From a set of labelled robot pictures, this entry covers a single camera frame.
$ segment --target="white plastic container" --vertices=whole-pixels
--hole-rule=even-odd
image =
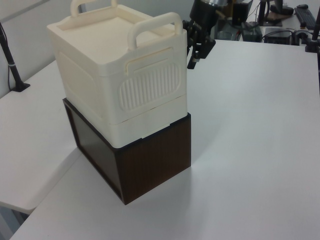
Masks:
[[[49,25],[67,99],[121,148],[187,115],[187,33],[178,14],[118,5]]]

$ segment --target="box handle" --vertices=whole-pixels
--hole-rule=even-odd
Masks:
[[[72,17],[77,17],[79,15],[79,10],[78,7],[81,4],[86,4],[86,3],[91,3],[94,2],[96,0],[72,0],[71,2],[71,6],[70,6],[70,11],[71,11],[71,16]],[[118,0],[111,0],[111,6],[112,7],[117,7],[118,6]]]
[[[163,25],[174,23],[175,34],[182,34],[183,25],[179,14],[175,12],[169,12],[160,16],[156,16],[150,19],[139,21],[135,23],[128,33],[128,47],[130,50],[137,48],[137,36],[145,31],[150,31],[155,28],[159,28]]]

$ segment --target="keyboard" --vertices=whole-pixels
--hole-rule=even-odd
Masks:
[[[295,8],[294,10],[300,23],[305,22],[309,30],[315,29],[316,19],[308,9]]]

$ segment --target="dark wooden box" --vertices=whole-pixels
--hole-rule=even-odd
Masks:
[[[78,148],[126,205],[191,165],[191,115],[114,148],[65,98]]]

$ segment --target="white table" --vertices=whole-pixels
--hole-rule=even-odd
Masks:
[[[56,62],[0,99],[0,206],[30,214],[80,156]]]
[[[191,168],[123,205],[82,155],[12,240],[320,239],[315,54],[218,40],[188,111]]]

